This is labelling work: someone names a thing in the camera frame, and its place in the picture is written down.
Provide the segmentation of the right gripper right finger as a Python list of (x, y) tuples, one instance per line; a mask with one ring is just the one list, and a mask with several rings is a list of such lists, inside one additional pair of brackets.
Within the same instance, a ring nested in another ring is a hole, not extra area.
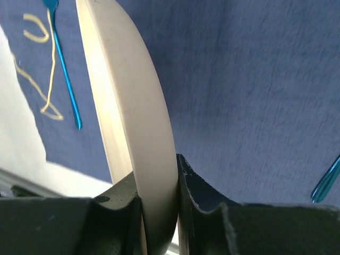
[(177, 155), (180, 254), (339, 254), (339, 210), (234, 202)]

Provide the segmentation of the blue metallic fork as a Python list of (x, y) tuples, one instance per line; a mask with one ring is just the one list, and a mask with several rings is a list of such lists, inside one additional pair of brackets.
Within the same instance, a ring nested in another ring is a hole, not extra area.
[(55, 44), (56, 44), (56, 48), (57, 48), (57, 51), (58, 51), (58, 55), (59, 55), (59, 58), (60, 58), (60, 61), (61, 61), (65, 81), (66, 81), (66, 84), (67, 84), (67, 89), (69, 91), (70, 101), (71, 101), (72, 109), (73, 109), (75, 126), (78, 130), (80, 130), (82, 128), (81, 115), (80, 115), (80, 111), (79, 111), (79, 108), (78, 108), (78, 105), (77, 105), (77, 101), (76, 101), (76, 98), (75, 98), (75, 95), (74, 95), (74, 92), (73, 92), (73, 88), (72, 88), (72, 85), (71, 85), (70, 77), (69, 77), (69, 74), (68, 74), (68, 71), (67, 71), (65, 59), (64, 59), (64, 56), (63, 56), (61, 44), (59, 42), (59, 37), (58, 37), (57, 30), (56, 30), (56, 25), (55, 25), (55, 11), (58, 7), (58, 0), (43, 0), (43, 3), (50, 12), (49, 17), (50, 17), (50, 20), (51, 20), (53, 36), (54, 36), (54, 39), (55, 39)]

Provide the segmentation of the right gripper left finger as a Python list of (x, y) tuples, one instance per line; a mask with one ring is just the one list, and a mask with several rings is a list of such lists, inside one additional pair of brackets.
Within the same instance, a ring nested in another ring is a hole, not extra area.
[(1, 198), (1, 254), (144, 254), (133, 174), (95, 198)]

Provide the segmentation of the blue fish placemat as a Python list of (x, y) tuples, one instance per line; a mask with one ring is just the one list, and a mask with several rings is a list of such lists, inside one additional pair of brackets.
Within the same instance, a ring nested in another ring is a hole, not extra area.
[[(120, 1), (149, 50), (176, 151), (236, 202), (311, 203), (339, 155), (339, 1)], [(1, 168), (66, 196), (111, 177), (75, 1), (1, 1)]]

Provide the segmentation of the cream round plate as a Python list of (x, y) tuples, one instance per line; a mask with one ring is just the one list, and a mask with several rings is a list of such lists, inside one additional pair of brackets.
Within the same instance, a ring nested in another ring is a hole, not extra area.
[(174, 139), (160, 82), (135, 24), (116, 1), (77, 1), (93, 100), (112, 181), (133, 174), (144, 249), (164, 254), (178, 214)]

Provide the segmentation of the blue metallic spoon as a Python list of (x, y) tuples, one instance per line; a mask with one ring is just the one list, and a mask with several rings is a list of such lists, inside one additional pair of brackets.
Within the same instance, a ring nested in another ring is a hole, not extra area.
[(336, 181), (339, 175), (339, 162), (340, 156), (337, 157), (337, 159), (334, 161), (334, 163), (331, 165), (331, 167), (328, 169), (328, 171), (324, 174), (324, 176), (321, 178), (319, 183), (314, 188), (311, 194), (311, 200), (313, 203), (322, 202), (324, 198), (327, 196), (328, 192), (332, 188), (334, 182)]

